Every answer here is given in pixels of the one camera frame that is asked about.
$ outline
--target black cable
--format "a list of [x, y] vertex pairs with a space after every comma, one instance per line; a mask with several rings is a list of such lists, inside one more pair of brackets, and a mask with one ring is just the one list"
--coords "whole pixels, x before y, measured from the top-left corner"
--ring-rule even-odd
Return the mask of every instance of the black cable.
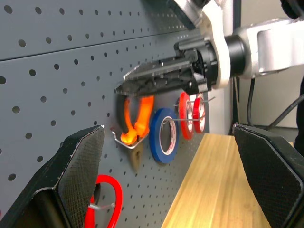
[[250, 82], [250, 89], [249, 89], [249, 96], [248, 96], [248, 103], [247, 103], [247, 121], [248, 125], [254, 127], [251, 121], [251, 103], [252, 103], [252, 97], [253, 97], [253, 91], [255, 89], [255, 78], [251, 79]]
[[[254, 127], [251, 121], [251, 103], [252, 103], [252, 96], [253, 91], [255, 88], [255, 79], [251, 80], [250, 83], [250, 90], [248, 96], [248, 104], [247, 104], [247, 121], [248, 125]], [[281, 122], [298, 104], [300, 104], [304, 100], [304, 94], [300, 95], [294, 102], [291, 103], [280, 115], [276, 118], [269, 126], [265, 127], [264, 129], [269, 131], [270, 129], [274, 128], [279, 122]]]

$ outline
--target blue tape roll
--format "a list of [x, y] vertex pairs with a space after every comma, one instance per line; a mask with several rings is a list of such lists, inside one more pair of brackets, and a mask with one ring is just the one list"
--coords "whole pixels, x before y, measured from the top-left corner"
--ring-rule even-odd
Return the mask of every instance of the blue tape roll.
[[154, 159], [158, 162], [170, 163], [177, 151], [179, 140], [179, 129], [176, 121], [169, 121], [171, 128], [171, 142], [167, 151], [162, 149], [161, 145], [161, 128], [164, 120], [176, 119], [172, 109], [161, 108], [155, 113], [150, 127], [150, 148]]

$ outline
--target black foam pad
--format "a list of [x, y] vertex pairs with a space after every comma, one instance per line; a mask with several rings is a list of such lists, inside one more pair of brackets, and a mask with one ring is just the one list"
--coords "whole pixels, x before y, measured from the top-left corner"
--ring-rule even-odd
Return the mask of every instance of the black foam pad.
[[95, 126], [67, 137], [20, 193], [0, 228], [81, 228], [95, 189], [104, 136], [104, 128]]
[[248, 183], [273, 228], [304, 227], [304, 158], [281, 136], [236, 125]]

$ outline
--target gray pegboard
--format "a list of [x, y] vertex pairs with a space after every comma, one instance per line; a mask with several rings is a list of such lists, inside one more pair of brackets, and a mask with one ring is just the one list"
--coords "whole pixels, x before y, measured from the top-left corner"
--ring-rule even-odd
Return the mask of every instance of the gray pegboard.
[[[198, 35], [197, 31], [175, 32], [183, 27], [164, 5], [158, 5], [165, 1], [155, 2], [1, 2], [0, 19], [5, 21], [1, 28], [5, 32], [1, 33], [0, 59], [18, 59], [0, 62], [0, 219], [67, 136], [94, 124], [104, 124], [106, 138], [99, 173], [114, 176], [124, 193], [117, 227], [161, 226], [202, 135], [195, 134], [191, 141], [186, 141], [180, 132], [178, 153], [166, 166], [154, 161], [146, 139], [136, 175], [128, 152], [115, 143], [109, 130], [117, 129], [114, 89], [122, 75], [138, 63], [174, 56], [175, 42]], [[4, 10], [5, 5], [11, 6], [11, 14]], [[36, 13], [35, 7], [41, 8], [41, 14]], [[65, 14], [56, 14], [61, 7]], [[141, 32], [141, 27], [150, 29]], [[134, 34], [127, 33], [133, 29]], [[73, 40], [69, 41], [67, 35], [72, 33]], [[24, 48], [18, 45], [20, 37], [27, 43]], [[180, 92], [156, 96], [155, 109], [172, 107]], [[114, 191], [102, 185], [99, 205], [112, 202]], [[106, 227], [111, 214], [112, 210], [97, 212], [98, 227]]]
[[185, 30], [167, 0], [3, 0], [0, 59]]

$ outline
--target wooden table surface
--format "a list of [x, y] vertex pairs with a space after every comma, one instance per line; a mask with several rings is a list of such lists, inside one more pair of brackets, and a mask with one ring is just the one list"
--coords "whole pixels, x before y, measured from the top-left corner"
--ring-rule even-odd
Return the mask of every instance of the wooden table surface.
[[205, 134], [162, 227], [270, 227], [233, 136]]

